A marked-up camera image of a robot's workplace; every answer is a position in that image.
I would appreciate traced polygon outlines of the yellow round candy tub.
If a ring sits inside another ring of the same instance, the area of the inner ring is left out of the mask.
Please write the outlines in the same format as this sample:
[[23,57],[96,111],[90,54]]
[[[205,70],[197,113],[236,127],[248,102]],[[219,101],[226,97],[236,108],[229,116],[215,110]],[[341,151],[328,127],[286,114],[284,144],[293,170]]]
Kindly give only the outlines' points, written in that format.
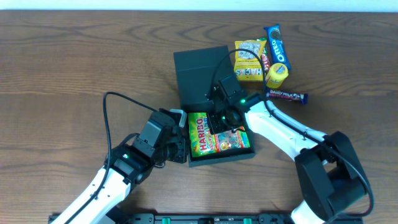
[[271,65],[266,75],[266,86],[268,88],[279,88],[289,76],[289,71],[283,63]]

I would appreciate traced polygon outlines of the black gift box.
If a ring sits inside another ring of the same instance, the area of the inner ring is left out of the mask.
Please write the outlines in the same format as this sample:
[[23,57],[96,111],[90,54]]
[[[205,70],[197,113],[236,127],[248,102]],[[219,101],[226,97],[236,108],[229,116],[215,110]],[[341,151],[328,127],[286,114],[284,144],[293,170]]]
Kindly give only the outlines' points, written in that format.
[[[187,116],[189,113],[206,113],[207,115],[208,112],[214,109],[214,103],[208,99],[211,94],[211,88],[218,80],[234,74],[233,66],[229,58],[230,55],[231,51],[225,45],[174,53],[175,74],[180,97],[180,106],[181,109],[187,113]],[[258,98],[256,96],[248,96],[248,94],[245,100],[241,100],[243,118],[249,107],[257,101]],[[189,140],[189,166],[197,167],[253,158],[256,151],[252,133],[246,121],[243,128],[249,138],[249,148],[230,149],[207,156],[192,157],[187,117],[186,131]]]

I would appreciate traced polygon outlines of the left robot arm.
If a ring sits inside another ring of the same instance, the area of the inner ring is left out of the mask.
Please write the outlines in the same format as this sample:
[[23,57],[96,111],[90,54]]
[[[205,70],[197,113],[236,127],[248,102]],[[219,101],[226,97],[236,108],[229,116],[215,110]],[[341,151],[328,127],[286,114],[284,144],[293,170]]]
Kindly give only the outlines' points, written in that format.
[[99,223],[141,184],[153,168],[166,161],[187,161],[183,135],[186,112],[161,109],[152,112],[141,133],[129,134],[105,159],[90,185],[53,223]]

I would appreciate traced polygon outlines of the green Haribo gummy bag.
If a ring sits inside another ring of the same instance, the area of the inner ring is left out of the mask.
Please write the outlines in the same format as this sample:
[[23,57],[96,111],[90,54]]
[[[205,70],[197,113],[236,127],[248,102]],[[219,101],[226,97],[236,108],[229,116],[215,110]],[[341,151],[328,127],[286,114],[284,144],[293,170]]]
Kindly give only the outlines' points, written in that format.
[[240,129],[243,131],[235,129],[234,131],[211,134],[206,113],[189,113],[188,124],[192,157],[250,147],[248,135],[242,126]]

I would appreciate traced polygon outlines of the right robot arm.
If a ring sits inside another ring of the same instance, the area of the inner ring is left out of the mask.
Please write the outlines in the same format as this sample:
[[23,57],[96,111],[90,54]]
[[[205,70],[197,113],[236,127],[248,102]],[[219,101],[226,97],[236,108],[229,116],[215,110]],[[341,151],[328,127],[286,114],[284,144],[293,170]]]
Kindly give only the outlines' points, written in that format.
[[240,126],[270,140],[294,162],[303,202],[291,223],[354,221],[368,216],[374,195],[349,138],[311,129],[279,110],[267,95],[247,95],[234,75],[210,79],[206,98],[212,133]]

